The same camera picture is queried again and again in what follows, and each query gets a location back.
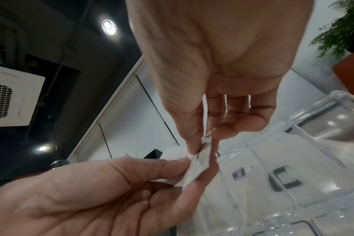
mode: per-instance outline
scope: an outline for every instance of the ceiling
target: ceiling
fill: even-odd
[[[26,35],[14,69],[45,77],[31,124],[0,127],[0,176],[16,177],[66,159],[141,53],[123,0],[0,0],[0,15]],[[115,35],[102,31],[104,19]],[[9,41],[0,24],[0,57]],[[46,143],[49,152],[35,151]]]

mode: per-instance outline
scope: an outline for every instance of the green plant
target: green plant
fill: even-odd
[[[345,15],[321,27],[320,30],[325,32],[315,37],[310,44],[318,45],[320,57],[324,56],[327,50],[333,49],[332,54],[341,58],[354,44],[354,0],[338,0],[330,7],[345,12]]]

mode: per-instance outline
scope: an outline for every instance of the terracotta planter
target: terracotta planter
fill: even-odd
[[[354,95],[354,53],[336,64],[333,71],[348,91]]]

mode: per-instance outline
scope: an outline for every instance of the transparent plastic organizer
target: transparent plastic organizer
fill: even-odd
[[[205,234],[354,236],[354,96],[332,92],[218,162]]]

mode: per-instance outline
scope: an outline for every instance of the white air conditioner panel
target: white air conditioner panel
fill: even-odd
[[[27,126],[45,78],[0,67],[0,126]]]

